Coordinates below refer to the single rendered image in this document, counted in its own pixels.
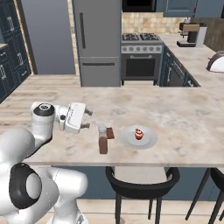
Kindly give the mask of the dark blue tall cupboards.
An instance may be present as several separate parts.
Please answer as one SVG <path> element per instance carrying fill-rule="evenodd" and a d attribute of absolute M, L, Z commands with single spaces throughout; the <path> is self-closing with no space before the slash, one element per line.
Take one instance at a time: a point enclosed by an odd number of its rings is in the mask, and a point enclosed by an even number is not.
<path fill-rule="evenodd" d="M 0 0 L 0 103 L 32 73 L 13 0 Z"/>

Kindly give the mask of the grey round plate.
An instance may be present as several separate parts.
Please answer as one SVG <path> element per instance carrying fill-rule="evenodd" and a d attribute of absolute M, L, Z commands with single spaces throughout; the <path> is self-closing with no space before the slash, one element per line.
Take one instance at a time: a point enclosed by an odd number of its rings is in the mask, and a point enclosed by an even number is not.
<path fill-rule="evenodd" d="M 141 131 L 141 139 L 136 138 L 136 133 Z M 158 136 L 153 129 L 143 125 L 131 125 L 123 128 L 119 134 L 119 139 L 124 146 L 134 150 L 146 150 L 156 144 Z"/>

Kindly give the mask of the black white coffee machine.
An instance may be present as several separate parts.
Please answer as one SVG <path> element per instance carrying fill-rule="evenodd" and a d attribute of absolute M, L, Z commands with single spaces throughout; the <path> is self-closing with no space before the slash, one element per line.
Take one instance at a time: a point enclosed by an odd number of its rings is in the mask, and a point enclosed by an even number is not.
<path fill-rule="evenodd" d="M 205 36 L 207 33 L 207 25 L 204 23 L 194 23 L 189 17 L 186 17 L 179 24 L 180 35 L 187 40 L 178 40 L 179 47 L 202 47 L 204 45 Z"/>

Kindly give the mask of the brown chocolate bar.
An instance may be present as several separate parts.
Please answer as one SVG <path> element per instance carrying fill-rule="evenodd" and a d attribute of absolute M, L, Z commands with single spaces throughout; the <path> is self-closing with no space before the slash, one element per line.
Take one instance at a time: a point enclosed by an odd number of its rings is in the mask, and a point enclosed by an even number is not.
<path fill-rule="evenodd" d="M 114 139 L 114 131 L 111 127 L 100 127 L 99 128 L 99 151 L 101 154 L 107 154 L 108 153 L 108 140 Z"/>

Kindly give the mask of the blue wall cupboards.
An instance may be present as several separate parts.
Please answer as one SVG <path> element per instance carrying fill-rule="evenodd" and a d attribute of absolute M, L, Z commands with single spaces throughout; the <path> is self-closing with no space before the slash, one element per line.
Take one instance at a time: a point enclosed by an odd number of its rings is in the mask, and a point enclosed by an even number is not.
<path fill-rule="evenodd" d="M 219 18 L 224 0 L 156 0 L 164 18 Z"/>

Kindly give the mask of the grey oven with hob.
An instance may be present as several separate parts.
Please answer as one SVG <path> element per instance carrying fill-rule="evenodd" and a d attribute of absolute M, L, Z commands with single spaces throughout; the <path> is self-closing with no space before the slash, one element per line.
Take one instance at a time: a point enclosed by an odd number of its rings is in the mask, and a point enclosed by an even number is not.
<path fill-rule="evenodd" d="M 122 35 L 122 75 L 125 81 L 158 82 L 164 42 L 155 33 Z"/>

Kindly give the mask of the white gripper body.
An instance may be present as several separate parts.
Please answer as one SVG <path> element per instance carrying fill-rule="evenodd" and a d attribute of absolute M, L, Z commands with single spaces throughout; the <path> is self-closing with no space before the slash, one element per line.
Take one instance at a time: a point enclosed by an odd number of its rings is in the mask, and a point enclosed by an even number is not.
<path fill-rule="evenodd" d="M 78 134 L 81 130 L 81 121 L 86 110 L 84 103 L 72 102 L 69 104 L 66 115 L 65 131 Z"/>

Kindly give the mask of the grey fridge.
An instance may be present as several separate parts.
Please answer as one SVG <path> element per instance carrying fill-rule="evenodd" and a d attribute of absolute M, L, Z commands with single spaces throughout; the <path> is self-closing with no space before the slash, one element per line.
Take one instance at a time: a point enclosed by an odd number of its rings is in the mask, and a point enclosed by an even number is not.
<path fill-rule="evenodd" d="M 80 85 L 121 86 L 121 0 L 73 0 Z"/>

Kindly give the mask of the dark blue base cupboards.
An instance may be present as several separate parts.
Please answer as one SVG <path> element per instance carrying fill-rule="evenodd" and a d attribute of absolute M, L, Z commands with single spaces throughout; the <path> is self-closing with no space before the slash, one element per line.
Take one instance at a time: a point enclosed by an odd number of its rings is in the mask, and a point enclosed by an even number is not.
<path fill-rule="evenodd" d="M 164 45 L 158 85 L 171 88 L 197 88 L 200 86 L 166 45 Z"/>

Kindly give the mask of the white bread box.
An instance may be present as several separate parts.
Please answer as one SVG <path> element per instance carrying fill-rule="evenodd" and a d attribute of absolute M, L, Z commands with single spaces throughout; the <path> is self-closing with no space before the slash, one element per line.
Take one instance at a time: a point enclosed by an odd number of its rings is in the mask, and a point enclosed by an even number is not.
<path fill-rule="evenodd" d="M 218 51 L 209 59 L 206 70 L 214 73 L 224 73 L 224 51 Z"/>

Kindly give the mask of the black microwave oven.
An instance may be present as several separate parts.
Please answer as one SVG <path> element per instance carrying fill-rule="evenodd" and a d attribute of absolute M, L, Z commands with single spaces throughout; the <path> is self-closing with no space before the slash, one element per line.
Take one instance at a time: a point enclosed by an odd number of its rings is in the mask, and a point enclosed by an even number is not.
<path fill-rule="evenodd" d="M 155 12 L 157 0 L 122 0 L 123 12 Z"/>

